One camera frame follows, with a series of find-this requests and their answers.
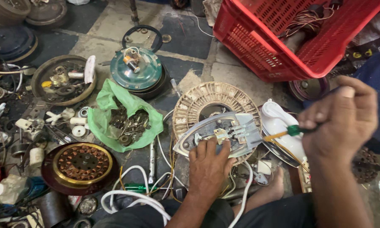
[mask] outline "capacitor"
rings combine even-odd
[[[130,56],[125,56],[124,57],[124,63],[128,65],[128,67],[134,72],[134,73],[138,73],[141,68],[138,66],[138,64],[134,61],[133,58],[131,58]]]

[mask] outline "copper wire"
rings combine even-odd
[[[320,18],[318,13],[312,10],[304,10],[299,12],[293,21],[286,27],[286,37],[293,35],[304,26],[309,26],[315,34],[318,34],[322,26],[320,21],[332,17],[335,12],[332,8],[324,9],[329,9],[331,11],[331,14],[326,18]]]

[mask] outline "spare parts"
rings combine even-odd
[[[118,173],[117,163],[105,148],[74,142],[53,149],[42,164],[48,186],[67,195],[88,195],[108,186]]]
[[[159,58],[145,48],[129,47],[118,51],[110,64],[114,80],[142,99],[162,93],[170,77]]]

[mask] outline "yellow wire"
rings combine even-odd
[[[278,142],[276,142],[274,140],[271,140],[271,142],[274,143],[274,144],[276,144],[277,146],[283,148],[285,151],[287,151],[307,172],[309,172],[309,169],[307,167],[305,167],[304,164],[301,163],[301,161],[298,158],[296,158],[293,153],[291,153],[291,151],[289,151],[282,144],[280,144],[280,143],[278,143]]]
[[[124,184],[122,183],[121,175],[122,175],[122,166],[121,166],[121,169],[119,170],[119,182],[122,186],[122,189],[125,191],[125,187],[124,187]]]
[[[275,139],[275,138],[278,138],[278,137],[282,137],[282,136],[285,136],[287,134],[288,134],[287,131],[286,132],[280,132],[280,133],[272,135],[272,136],[265,136],[263,138],[263,140],[266,141],[266,142],[270,142],[272,139]]]

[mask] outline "metal rod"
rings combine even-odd
[[[62,131],[61,129],[59,129],[59,128],[55,127],[55,126],[51,126],[51,127],[55,128],[58,132],[60,132],[60,133],[64,134],[65,136],[67,136],[67,137],[73,139],[74,141],[76,141],[76,142],[80,142],[80,141],[78,141],[76,138],[74,138],[73,136],[71,136],[71,135],[65,133],[64,131]]]
[[[53,130],[52,130],[52,128],[50,128],[50,127],[48,127],[47,125],[44,125],[52,134],[54,134],[56,137],[58,137],[59,138],[59,140],[61,140],[63,143],[69,143],[69,142],[67,142],[66,140],[64,140],[62,137],[60,137],[58,134],[56,134]]]
[[[149,145],[149,179],[148,184],[155,183],[155,139]]]

